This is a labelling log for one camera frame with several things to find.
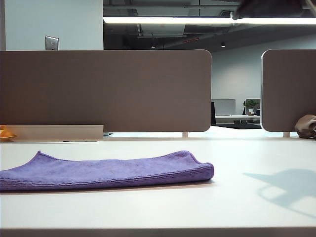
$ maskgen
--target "brown bag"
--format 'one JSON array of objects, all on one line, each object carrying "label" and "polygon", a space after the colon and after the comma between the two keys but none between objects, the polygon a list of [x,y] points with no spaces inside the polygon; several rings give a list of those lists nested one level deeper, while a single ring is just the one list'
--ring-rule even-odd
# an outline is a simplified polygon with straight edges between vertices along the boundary
[{"label": "brown bag", "polygon": [[300,138],[316,138],[316,116],[301,117],[294,128]]}]

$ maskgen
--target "orange object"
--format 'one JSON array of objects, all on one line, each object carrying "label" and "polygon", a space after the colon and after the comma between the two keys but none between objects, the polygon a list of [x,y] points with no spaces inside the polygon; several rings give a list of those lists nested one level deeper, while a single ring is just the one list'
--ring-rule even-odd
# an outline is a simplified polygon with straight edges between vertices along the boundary
[{"label": "orange object", "polygon": [[5,125],[0,125],[0,139],[1,141],[7,141],[11,137],[16,137],[15,134],[13,134],[11,131],[6,129]]}]

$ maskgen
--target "office chair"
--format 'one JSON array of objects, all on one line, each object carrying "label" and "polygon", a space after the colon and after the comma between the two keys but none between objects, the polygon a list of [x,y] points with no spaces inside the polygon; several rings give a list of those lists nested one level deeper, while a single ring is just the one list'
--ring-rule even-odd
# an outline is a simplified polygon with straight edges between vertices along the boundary
[{"label": "office chair", "polygon": [[211,102],[211,125],[216,125],[215,103]]}]

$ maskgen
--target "desk organizer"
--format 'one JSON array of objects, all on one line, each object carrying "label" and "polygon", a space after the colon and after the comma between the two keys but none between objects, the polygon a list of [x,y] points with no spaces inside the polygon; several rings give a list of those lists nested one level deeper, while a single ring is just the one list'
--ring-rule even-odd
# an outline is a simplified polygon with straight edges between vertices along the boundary
[{"label": "desk organizer", "polygon": [[103,125],[8,125],[13,142],[95,142],[103,139]]},{"label": "desk organizer", "polygon": [[210,163],[187,151],[156,158],[73,161],[38,152],[28,163],[0,171],[0,190],[100,189],[208,180]]}]

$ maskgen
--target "potted plant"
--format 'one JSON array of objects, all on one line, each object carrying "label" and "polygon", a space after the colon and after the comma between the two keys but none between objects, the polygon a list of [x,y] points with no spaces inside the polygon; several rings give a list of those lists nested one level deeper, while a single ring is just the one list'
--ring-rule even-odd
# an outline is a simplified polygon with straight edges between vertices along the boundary
[{"label": "potted plant", "polygon": [[249,100],[246,100],[243,105],[246,106],[246,108],[248,109],[249,111],[249,115],[254,115],[254,112],[253,112],[253,108],[258,104],[258,102],[252,100],[252,99],[249,99]]}]

